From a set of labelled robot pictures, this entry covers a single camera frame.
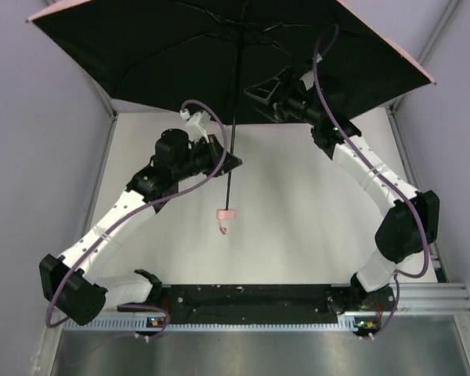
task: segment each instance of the umbrella canopy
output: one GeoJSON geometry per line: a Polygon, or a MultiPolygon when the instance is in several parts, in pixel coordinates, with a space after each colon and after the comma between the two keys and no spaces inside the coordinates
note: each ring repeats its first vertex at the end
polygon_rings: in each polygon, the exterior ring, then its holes
{"type": "Polygon", "coordinates": [[[348,118],[432,81],[337,0],[61,0],[29,20],[110,97],[174,111],[198,99],[225,124],[268,122],[243,89],[304,70],[331,24],[320,72],[339,80],[348,118]]]}

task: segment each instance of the umbrella shaft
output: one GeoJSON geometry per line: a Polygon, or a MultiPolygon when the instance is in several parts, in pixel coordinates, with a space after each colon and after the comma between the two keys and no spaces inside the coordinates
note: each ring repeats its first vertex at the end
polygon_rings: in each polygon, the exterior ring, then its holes
{"type": "MultiPolygon", "coordinates": [[[[235,149],[235,131],[237,128],[237,110],[238,110],[238,99],[240,96],[240,74],[242,68],[242,51],[244,49],[244,28],[240,27],[239,42],[237,43],[237,52],[235,55],[235,66],[234,66],[234,82],[232,91],[232,134],[230,139],[230,154],[233,154],[235,149]]],[[[228,182],[226,184],[226,205],[225,209],[230,208],[230,190],[232,185],[232,172],[228,173],[228,182]]]]}

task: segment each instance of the white backdrop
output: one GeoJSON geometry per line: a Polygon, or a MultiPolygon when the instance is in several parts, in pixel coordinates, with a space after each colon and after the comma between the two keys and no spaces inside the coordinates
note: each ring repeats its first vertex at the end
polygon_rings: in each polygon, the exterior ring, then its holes
{"type": "MultiPolygon", "coordinates": [[[[404,176],[385,110],[354,122],[404,176]]],[[[160,134],[182,127],[173,113],[119,116],[95,221],[149,161],[160,134]]],[[[215,125],[210,131],[219,134],[215,125]]],[[[314,145],[309,125],[241,125],[235,154],[244,164],[233,173],[237,218],[227,223],[230,234],[223,236],[216,220],[216,209],[225,204],[226,177],[213,179],[167,203],[125,242],[104,275],[146,269],[166,284],[347,283],[374,250],[382,218],[353,179],[314,145]]],[[[422,255],[407,264],[418,271],[422,255]]],[[[433,270],[424,280],[436,281],[433,270]]]]}

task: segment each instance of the gray floor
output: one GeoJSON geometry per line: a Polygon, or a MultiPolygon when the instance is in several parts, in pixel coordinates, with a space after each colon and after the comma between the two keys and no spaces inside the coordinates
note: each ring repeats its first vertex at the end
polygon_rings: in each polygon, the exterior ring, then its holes
{"type": "Polygon", "coordinates": [[[65,332],[52,376],[468,375],[452,319],[396,317],[376,342],[348,333],[169,333],[146,344],[114,333],[65,332]]]}

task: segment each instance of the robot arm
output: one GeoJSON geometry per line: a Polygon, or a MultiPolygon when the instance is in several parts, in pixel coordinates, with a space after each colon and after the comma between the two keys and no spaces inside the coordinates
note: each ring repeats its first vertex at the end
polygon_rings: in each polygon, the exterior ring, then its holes
{"type": "MultiPolygon", "coordinates": [[[[196,129],[196,140],[189,141],[188,134],[180,129],[162,133],[155,145],[155,155],[150,163],[137,172],[105,216],[76,244],[57,258],[45,256],[40,263],[40,276],[45,298],[52,300],[61,279],[68,270],[98,240],[102,239],[89,257],[70,276],[56,302],[57,308],[79,325],[85,325],[102,309],[129,302],[144,302],[151,294],[153,275],[137,270],[129,276],[99,278],[107,262],[116,254],[125,239],[148,219],[158,214],[165,203],[138,211],[146,203],[178,193],[178,183],[204,173],[209,175],[219,163],[222,146],[214,135],[207,135],[202,127],[209,117],[206,113],[194,114],[187,123],[196,129]],[[117,221],[123,222],[110,234],[108,230],[117,221]]],[[[215,177],[226,174],[242,164],[227,154],[215,177]]]]}
{"type": "MultiPolygon", "coordinates": [[[[362,150],[376,170],[397,186],[414,204],[424,224],[427,241],[432,243],[437,236],[439,198],[432,191],[420,192],[397,176],[367,145],[362,132],[338,110],[345,102],[345,95],[339,83],[331,77],[322,78],[321,81],[334,115],[346,135],[362,150]]],[[[311,124],[315,144],[332,161],[341,165],[378,206],[384,217],[375,235],[378,249],[351,280],[352,289],[356,289],[354,295],[363,300],[390,282],[397,264],[407,256],[421,251],[421,238],[409,208],[358,158],[350,145],[345,143],[312,87],[311,72],[299,77],[292,67],[287,67],[274,78],[247,88],[245,94],[255,109],[271,121],[284,122],[291,117],[311,124]]]]}

